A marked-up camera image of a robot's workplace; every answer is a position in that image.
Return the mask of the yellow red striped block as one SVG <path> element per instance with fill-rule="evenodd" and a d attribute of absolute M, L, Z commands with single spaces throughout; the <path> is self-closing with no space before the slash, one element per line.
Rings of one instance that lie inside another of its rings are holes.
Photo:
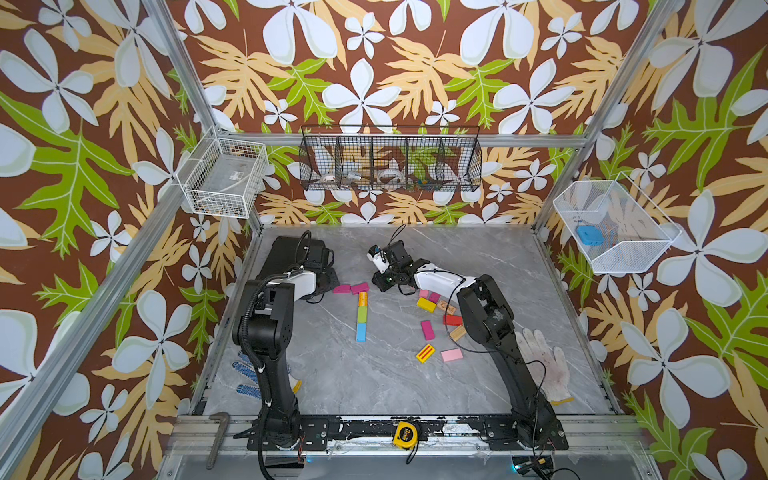
<path fill-rule="evenodd" d="M 421 363 L 426 363 L 436 352 L 431 344 L 426 344 L 417 354 L 416 359 Z"/>

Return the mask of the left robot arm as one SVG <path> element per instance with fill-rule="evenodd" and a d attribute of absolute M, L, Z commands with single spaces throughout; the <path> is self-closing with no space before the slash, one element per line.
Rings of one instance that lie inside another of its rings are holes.
<path fill-rule="evenodd" d="M 320 301 L 339 285 L 333 265 L 333 251 L 306 230 L 278 237 L 261 271 L 245 284 L 232 337 L 255 368 L 262 407 L 253 430 L 261 442 L 288 448 L 299 440 L 298 399 L 287 365 L 294 305 Z"/>

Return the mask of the green block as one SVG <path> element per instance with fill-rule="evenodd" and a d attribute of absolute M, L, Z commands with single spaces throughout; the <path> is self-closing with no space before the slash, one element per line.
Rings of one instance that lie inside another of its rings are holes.
<path fill-rule="evenodd" d="M 366 324 L 368 322 L 368 307 L 359 306 L 357 311 L 357 323 Z"/>

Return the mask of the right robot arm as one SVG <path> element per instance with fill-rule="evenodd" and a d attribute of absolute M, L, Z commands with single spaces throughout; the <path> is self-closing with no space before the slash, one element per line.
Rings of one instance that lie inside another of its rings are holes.
<path fill-rule="evenodd" d="M 413 259 L 401 240 L 369 248 L 375 265 L 372 282 L 385 292 L 396 286 L 428 290 L 458 302 L 470 338 L 493 360 L 511 404 L 513 439 L 530 449 L 569 448 L 562 425 L 546 400 L 543 382 L 529 371 L 515 337 L 513 310 L 495 280 L 455 273 L 426 259 Z"/>

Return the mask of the blue block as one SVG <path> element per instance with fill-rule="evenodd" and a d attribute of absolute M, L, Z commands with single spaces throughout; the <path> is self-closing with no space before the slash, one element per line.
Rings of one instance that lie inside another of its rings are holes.
<path fill-rule="evenodd" d="M 357 342 L 365 342 L 366 341 L 366 333 L 367 333 L 367 324 L 366 323 L 358 323 L 356 325 L 356 341 Z"/>

